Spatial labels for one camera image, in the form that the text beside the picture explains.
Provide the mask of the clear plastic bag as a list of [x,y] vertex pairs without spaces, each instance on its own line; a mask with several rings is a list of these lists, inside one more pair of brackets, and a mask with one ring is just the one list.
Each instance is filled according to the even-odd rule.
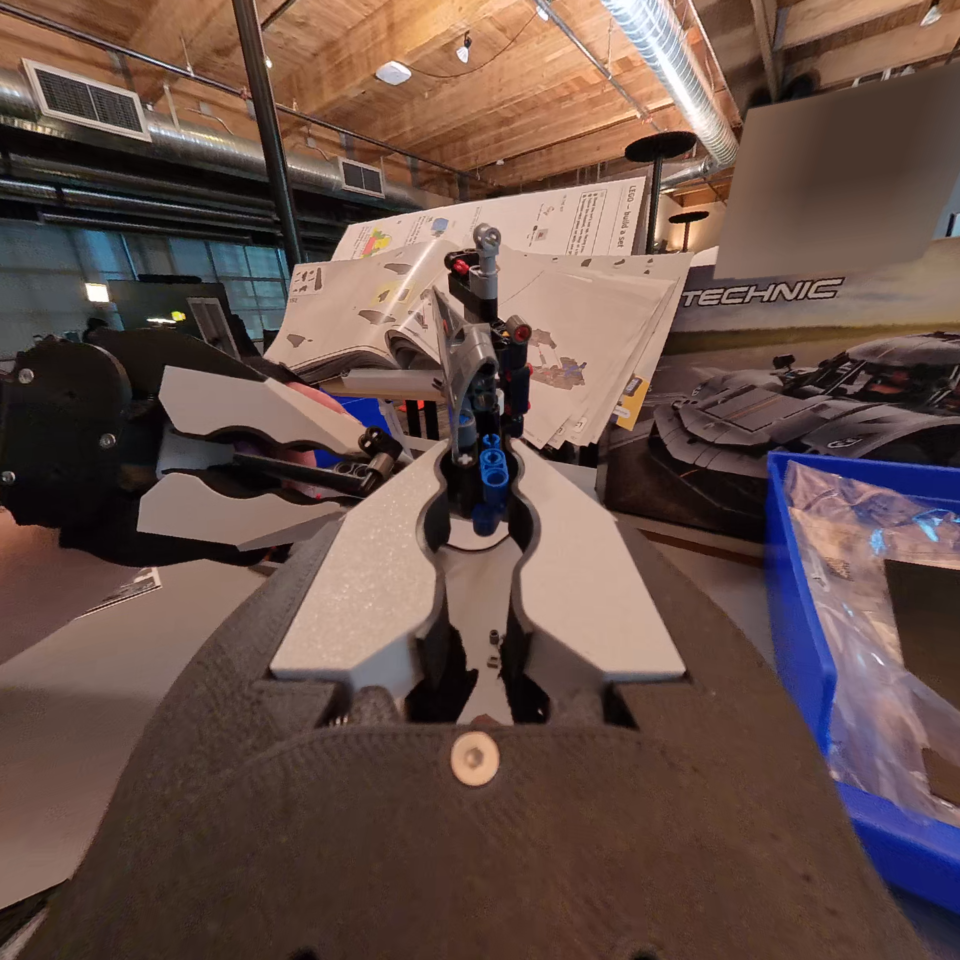
[[785,499],[833,669],[831,774],[958,827],[958,506],[800,464]]

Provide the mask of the black lego beam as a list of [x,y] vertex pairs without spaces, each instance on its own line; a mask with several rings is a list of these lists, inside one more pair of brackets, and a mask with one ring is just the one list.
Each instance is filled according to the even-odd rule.
[[383,429],[369,426],[359,438],[358,454],[344,455],[332,467],[310,466],[263,455],[234,452],[230,465],[276,481],[322,487],[338,495],[366,498],[393,475],[404,454],[402,444]]

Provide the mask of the lego set cardboard box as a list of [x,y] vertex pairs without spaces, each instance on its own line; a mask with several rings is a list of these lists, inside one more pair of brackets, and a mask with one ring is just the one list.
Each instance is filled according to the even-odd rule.
[[695,255],[608,510],[759,543],[774,452],[958,468],[959,240],[866,272],[754,279]]

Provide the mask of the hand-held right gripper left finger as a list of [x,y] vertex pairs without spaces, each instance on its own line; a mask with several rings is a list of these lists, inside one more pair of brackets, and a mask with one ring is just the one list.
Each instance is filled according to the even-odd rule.
[[270,662],[270,677],[349,690],[466,683],[442,550],[451,534],[450,452],[437,442],[352,509]]

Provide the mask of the open lego instruction booklet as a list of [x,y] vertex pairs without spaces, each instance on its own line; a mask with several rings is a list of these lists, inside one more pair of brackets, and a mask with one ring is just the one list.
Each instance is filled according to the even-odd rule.
[[[354,369],[439,370],[440,327],[433,292],[451,310],[441,239],[366,259],[294,269],[280,329],[267,359],[317,383]],[[550,256],[503,246],[498,315],[532,330],[531,410],[524,440],[535,448],[584,439],[603,426],[634,366],[666,315],[683,268],[676,255]]]

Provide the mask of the small white vent grille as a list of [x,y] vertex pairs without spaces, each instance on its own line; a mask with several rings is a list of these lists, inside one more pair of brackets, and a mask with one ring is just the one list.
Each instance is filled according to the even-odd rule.
[[348,157],[338,157],[342,189],[347,193],[384,200],[385,177],[380,167]]

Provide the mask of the white printed instruction sheet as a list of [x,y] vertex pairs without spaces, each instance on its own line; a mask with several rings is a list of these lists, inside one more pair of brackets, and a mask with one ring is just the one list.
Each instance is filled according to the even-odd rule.
[[485,198],[350,225],[334,261],[372,258],[434,240],[474,245],[480,224],[498,229],[515,251],[544,255],[629,256],[648,194],[646,178]]

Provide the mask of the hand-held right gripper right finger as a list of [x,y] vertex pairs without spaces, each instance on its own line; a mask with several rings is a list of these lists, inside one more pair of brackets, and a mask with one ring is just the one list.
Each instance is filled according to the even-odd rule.
[[529,641],[521,673],[542,690],[682,678],[687,667],[614,517],[533,450],[513,455],[514,504],[531,522],[510,592]]

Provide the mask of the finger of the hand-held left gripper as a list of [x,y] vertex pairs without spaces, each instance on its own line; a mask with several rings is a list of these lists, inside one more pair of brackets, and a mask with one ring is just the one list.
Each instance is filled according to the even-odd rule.
[[366,429],[358,419],[272,379],[165,366],[158,399],[184,436],[249,434],[281,448],[323,449],[340,457],[362,451]]
[[141,496],[137,532],[248,551],[309,540],[353,506],[346,498],[311,499],[284,488],[232,496],[198,471],[172,470]]

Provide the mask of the grey round air duct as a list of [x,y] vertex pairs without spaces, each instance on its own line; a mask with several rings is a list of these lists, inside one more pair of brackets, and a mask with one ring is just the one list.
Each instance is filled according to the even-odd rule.
[[[267,181],[266,164],[258,141],[189,123],[176,128],[165,114],[147,116],[148,140],[128,136],[112,127],[100,128],[71,118],[47,116],[42,113],[30,81],[18,70],[1,71],[1,109],[3,121],[43,137],[71,140],[90,147],[262,183]],[[451,198],[394,181],[386,182],[383,198],[347,190],[339,163],[299,153],[287,155],[287,168],[294,189],[365,207],[408,212],[451,204]]]

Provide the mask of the small lego sub-assembly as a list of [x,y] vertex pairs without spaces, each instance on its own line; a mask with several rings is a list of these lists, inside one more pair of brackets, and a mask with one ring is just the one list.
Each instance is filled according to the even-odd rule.
[[479,224],[473,247],[444,256],[446,288],[431,290],[449,417],[448,496],[481,538],[507,517],[518,470],[511,440],[522,438],[530,409],[532,327],[517,315],[499,316],[500,244],[496,227]]

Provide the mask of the silver spiral air duct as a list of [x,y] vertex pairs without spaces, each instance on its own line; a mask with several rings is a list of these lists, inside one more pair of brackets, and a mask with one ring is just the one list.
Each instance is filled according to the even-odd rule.
[[738,139],[668,1],[604,1],[719,170],[735,165]]

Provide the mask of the black steel pillar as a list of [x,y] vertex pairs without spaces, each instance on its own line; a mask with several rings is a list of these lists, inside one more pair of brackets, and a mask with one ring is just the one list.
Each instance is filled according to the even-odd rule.
[[295,198],[282,142],[276,103],[254,1],[232,1],[234,20],[253,103],[270,195],[279,221],[289,273],[304,261]]

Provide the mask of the large white vent grille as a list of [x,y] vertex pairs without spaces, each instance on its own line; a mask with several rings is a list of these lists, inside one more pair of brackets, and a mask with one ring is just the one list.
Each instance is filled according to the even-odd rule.
[[43,116],[152,142],[138,93],[28,58],[21,59],[21,66]]

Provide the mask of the person's left hand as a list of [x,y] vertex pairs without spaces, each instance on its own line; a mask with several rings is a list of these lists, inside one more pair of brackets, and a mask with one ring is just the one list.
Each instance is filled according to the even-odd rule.
[[327,394],[323,390],[319,390],[299,382],[290,382],[285,384],[285,386],[306,397],[307,399],[317,402],[323,407],[337,412],[338,414],[348,414],[348,411],[345,409],[345,407],[335,397]]

